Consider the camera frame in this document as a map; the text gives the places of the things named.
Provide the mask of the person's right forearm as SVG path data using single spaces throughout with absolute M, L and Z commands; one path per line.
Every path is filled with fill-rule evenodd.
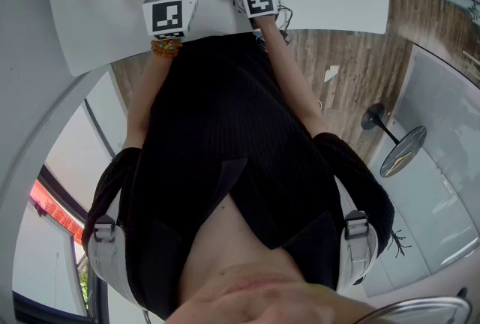
M 277 84 L 289 108 L 312 137 L 326 132 L 318 100 L 278 29 L 275 18 L 260 16 L 256 18 L 256 24 L 265 41 Z

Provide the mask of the round black marble table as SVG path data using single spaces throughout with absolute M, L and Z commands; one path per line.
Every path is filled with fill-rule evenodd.
M 418 126 L 402 139 L 397 139 L 383 123 L 385 111 L 386 109 L 381 103 L 370 105 L 361 118 L 361 128 L 368 131 L 378 127 L 393 141 L 394 148 L 388 153 L 379 171 L 382 178 L 389 178 L 399 173 L 419 153 L 426 140 L 428 131 L 425 126 Z

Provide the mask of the person's neck and chin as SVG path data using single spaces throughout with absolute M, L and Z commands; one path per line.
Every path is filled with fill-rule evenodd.
M 283 249 L 268 249 L 231 196 L 200 227 L 165 324 L 354 324 L 374 308 L 309 284 Z

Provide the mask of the person's black knit top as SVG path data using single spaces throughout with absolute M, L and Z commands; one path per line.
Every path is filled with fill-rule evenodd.
M 268 249 L 344 296 L 385 250 L 395 216 L 363 160 L 333 133 L 308 133 L 252 34 L 152 51 L 173 61 L 145 142 L 105 169 L 82 234 L 97 276 L 166 322 L 200 227 L 231 196 Z

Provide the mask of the person's left forearm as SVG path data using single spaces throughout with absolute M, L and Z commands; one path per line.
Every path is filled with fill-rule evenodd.
M 148 60 L 128 107 L 123 149 L 143 147 L 152 105 L 170 72 L 172 62 L 171 55 L 153 54 Z

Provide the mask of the black window frame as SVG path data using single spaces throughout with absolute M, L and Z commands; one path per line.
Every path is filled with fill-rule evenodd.
M 86 210 L 42 166 L 38 180 L 83 225 Z M 92 271 L 81 244 L 31 198 L 16 239 L 12 276 L 17 299 L 38 303 L 49 314 L 85 324 L 110 324 L 106 284 Z

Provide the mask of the silver metal rim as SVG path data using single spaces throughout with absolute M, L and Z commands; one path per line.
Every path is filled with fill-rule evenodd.
M 463 287 L 456 296 L 414 298 L 387 305 L 354 324 L 467 324 L 472 311 Z

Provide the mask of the red banner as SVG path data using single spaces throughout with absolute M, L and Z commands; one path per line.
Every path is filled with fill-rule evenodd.
M 83 225 L 65 207 L 61 206 L 38 180 L 34 182 L 30 198 L 39 205 L 41 210 L 70 232 L 77 244 L 82 244 Z

